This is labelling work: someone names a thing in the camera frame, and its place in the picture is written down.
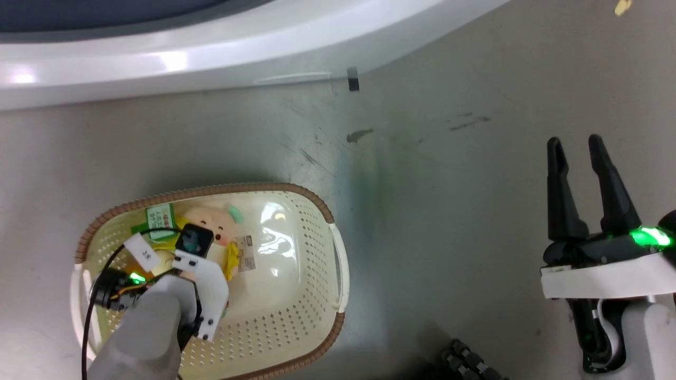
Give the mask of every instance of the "white curved wall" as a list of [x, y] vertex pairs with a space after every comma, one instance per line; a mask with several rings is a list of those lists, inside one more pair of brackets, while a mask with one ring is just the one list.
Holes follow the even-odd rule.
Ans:
[[274, 0], [175, 30], [0, 45], [0, 110], [364, 73], [505, 2]]

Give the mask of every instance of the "gray floor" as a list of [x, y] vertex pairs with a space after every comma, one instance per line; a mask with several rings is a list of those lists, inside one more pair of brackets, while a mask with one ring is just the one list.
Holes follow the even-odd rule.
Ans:
[[102, 210], [289, 181], [334, 211], [353, 282], [334, 348], [286, 379], [405, 377], [448, 336], [513, 379], [576, 379], [568, 310], [539, 288], [547, 139], [563, 139], [592, 229], [590, 133], [646, 223], [676, 208], [676, 3], [622, 18], [614, 3], [514, 0], [359, 93], [318, 82], [0, 114], [0, 377], [78, 378], [68, 277]]

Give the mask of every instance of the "black cable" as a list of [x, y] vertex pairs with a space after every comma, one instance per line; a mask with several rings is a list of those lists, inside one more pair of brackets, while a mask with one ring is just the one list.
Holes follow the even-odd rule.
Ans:
[[[166, 227], [159, 227], [156, 229], [147, 229], [144, 231], [141, 231], [141, 235], [145, 235], [147, 233], [155, 232], [155, 231], [174, 231], [176, 233], [180, 233], [180, 229], [169, 229]], [[101, 272], [104, 272], [106, 269], [110, 267], [110, 264], [113, 263], [113, 260], [115, 260], [115, 257], [117, 257], [118, 254], [124, 249], [124, 244], [119, 246], [112, 255], [108, 258], [108, 261], [105, 262], [103, 265], [103, 268], [101, 269]], [[87, 380], [87, 344], [89, 342], [89, 324], [91, 323], [91, 314], [94, 311], [94, 298], [96, 297], [96, 290], [99, 286], [99, 278], [100, 276], [96, 278], [96, 281], [94, 281], [94, 284], [91, 287], [91, 296], [89, 297], [89, 305], [87, 306], [87, 316], [84, 318], [84, 325], [82, 329], [82, 380]]]

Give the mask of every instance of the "white basket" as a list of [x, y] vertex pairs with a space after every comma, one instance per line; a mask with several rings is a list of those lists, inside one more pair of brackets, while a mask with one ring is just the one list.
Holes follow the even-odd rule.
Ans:
[[[71, 312], [82, 341], [91, 274], [145, 219], [148, 206], [236, 205], [239, 226], [253, 240], [256, 269], [230, 282], [230, 307], [212, 342], [192, 339], [182, 356], [184, 379], [268, 378], [307, 365], [333, 344], [349, 295], [345, 246], [319, 197], [288, 184], [207, 187], [141, 199], [100, 216], [80, 240], [71, 281]], [[112, 267], [125, 262], [124, 250]], [[121, 313], [95, 308], [88, 357], [120, 322]]]

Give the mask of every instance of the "green led light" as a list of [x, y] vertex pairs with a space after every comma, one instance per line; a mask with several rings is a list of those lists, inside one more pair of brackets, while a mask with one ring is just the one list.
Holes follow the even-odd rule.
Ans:
[[660, 231], [660, 229], [641, 227], [630, 231], [629, 234], [634, 239], [634, 242], [642, 247], [666, 247], [671, 245], [671, 238]]
[[131, 281], [134, 281], [135, 283], [144, 283], [145, 282], [145, 277], [139, 276], [136, 273], [132, 273], [131, 275], [129, 275], [129, 278], [131, 279]]
[[652, 236], [655, 240], [657, 240], [657, 244], [658, 244], [658, 245], [661, 245], [661, 246], [664, 247], [664, 246], [666, 246], [666, 245], [670, 245], [670, 244], [671, 244], [671, 239], [669, 239], [669, 237], [668, 237], [665, 233], [663, 233], [662, 231], [660, 231], [659, 229], [649, 228], [649, 227], [642, 227], [642, 228], [641, 228], [641, 231], [643, 231], [643, 232], [649, 234], [649, 235]]

